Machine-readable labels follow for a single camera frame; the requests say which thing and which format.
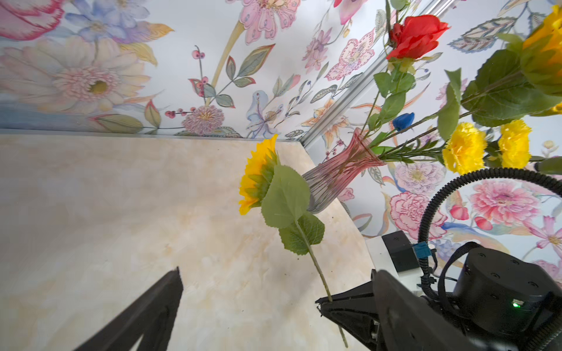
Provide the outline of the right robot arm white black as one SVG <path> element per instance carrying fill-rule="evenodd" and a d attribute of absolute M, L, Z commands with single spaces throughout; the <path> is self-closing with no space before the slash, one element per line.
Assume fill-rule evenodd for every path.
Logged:
<path fill-rule="evenodd" d="M 441 204 L 459 188 L 492 178 L 561 193 L 559 180 L 524 169 L 483 169 L 450 181 L 424 208 L 417 243 L 401 231 L 379 238 L 370 281 L 320 298 L 321 315 L 369 350 L 560 349 L 561 288 L 540 266 L 470 241 L 449 258 L 464 259 L 452 292 L 446 274 L 433 273 L 429 233 Z"/>

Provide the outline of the small sunflower with leaves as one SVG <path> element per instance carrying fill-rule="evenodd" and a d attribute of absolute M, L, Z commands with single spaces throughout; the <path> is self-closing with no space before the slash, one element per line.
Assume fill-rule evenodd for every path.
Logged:
<path fill-rule="evenodd" d="M 323 241 L 325 224 L 308 211 L 311 191 L 304 178 L 282 164 L 276 149 L 277 135 L 256 145 L 241 177 L 239 213 L 259 208 L 267 226 L 278 230 L 284 249 L 310 256 L 329 302 L 333 296 L 313 251 Z"/>

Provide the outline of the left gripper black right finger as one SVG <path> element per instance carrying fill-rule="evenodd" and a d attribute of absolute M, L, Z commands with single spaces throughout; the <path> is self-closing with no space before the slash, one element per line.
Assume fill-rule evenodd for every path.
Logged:
<path fill-rule="evenodd" d="M 386 350 L 475 350 L 475 345 L 387 271 L 372 271 Z"/>

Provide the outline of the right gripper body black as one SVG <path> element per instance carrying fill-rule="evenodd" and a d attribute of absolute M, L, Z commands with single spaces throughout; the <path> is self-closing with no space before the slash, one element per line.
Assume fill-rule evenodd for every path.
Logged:
<path fill-rule="evenodd" d="M 381 319 L 374 297 L 374 278 L 346 292 L 316 301 L 321 316 L 347 331 L 369 350 L 386 350 Z"/>

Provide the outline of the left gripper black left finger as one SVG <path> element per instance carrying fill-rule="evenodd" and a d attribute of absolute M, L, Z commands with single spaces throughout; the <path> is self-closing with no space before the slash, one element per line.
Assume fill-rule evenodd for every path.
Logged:
<path fill-rule="evenodd" d="M 179 269 L 166 273 L 78 350 L 167 350 L 184 287 Z"/>

